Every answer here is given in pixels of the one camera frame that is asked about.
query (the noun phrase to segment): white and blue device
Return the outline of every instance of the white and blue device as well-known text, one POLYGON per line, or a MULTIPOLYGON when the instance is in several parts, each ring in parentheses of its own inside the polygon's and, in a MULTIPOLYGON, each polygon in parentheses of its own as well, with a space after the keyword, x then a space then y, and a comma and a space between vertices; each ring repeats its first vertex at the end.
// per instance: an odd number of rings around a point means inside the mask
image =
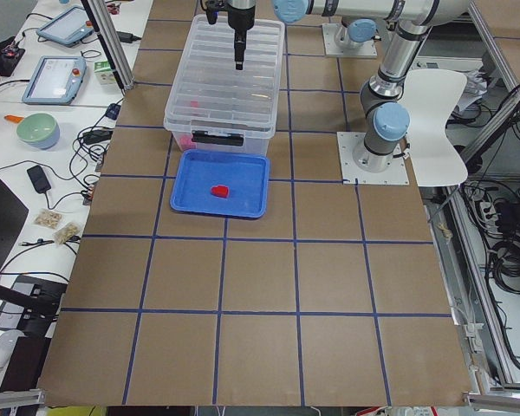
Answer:
POLYGON ((73 6, 46 23, 36 34, 49 41, 71 47, 93 33, 93 25, 81 6, 73 6))
POLYGON ((43 56, 31 76, 22 101, 68 105, 77 95, 87 64, 81 56, 43 56))

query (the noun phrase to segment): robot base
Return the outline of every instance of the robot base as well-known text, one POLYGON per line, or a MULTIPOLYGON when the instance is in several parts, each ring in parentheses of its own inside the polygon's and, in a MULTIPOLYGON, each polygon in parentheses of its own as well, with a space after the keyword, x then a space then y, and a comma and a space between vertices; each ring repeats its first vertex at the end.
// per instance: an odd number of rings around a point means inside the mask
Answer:
MULTIPOLYGON (((402 158, 392 159, 389 167, 380 173, 367 172, 356 165, 353 159, 353 149, 358 142, 364 140, 364 133, 338 132, 339 158, 341 159, 341 174, 344 184, 354 185, 408 185, 405 161, 402 158)), ((395 153, 400 153, 397 145, 395 153)))
POLYGON ((324 23, 322 25, 323 44, 326 49, 326 56, 365 59, 375 59, 378 57, 374 41, 364 42, 359 48, 354 49, 346 49, 337 45, 335 43, 335 34, 340 27, 340 23, 324 23))

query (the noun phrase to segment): green bowl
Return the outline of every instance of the green bowl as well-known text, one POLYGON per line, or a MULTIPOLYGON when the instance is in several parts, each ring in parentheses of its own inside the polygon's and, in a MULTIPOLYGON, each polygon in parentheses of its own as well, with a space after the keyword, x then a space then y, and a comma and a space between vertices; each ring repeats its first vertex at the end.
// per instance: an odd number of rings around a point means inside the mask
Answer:
POLYGON ((50 114, 37 113, 25 117, 19 123, 17 135, 28 145, 38 149, 47 149, 60 139, 60 127, 50 114))

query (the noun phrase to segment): blue joint cap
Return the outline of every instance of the blue joint cap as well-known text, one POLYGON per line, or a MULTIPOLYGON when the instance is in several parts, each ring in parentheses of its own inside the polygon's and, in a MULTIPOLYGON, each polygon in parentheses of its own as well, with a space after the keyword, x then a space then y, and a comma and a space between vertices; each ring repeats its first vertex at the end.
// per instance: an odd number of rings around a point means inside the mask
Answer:
POLYGON ((386 102, 375 111, 374 129, 383 140, 402 139, 409 125, 408 111, 397 102, 386 102))
POLYGON ((294 23, 306 15, 309 0, 271 0, 274 13, 283 23, 294 23))
POLYGON ((366 42, 375 35, 376 25, 371 19, 358 19, 350 23, 347 28, 348 37, 353 42, 366 42))

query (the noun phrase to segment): transparent plastic bin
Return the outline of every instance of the transparent plastic bin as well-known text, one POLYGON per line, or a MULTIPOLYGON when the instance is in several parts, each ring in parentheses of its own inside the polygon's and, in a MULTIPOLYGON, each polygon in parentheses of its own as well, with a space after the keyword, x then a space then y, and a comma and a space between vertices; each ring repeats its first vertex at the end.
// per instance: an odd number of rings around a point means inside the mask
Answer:
POLYGON ((244 69, 235 69, 227 18, 195 16, 166 104, 164 127, 179 148, 265 155, 276 131, 284 25, 256 20, 244 69))

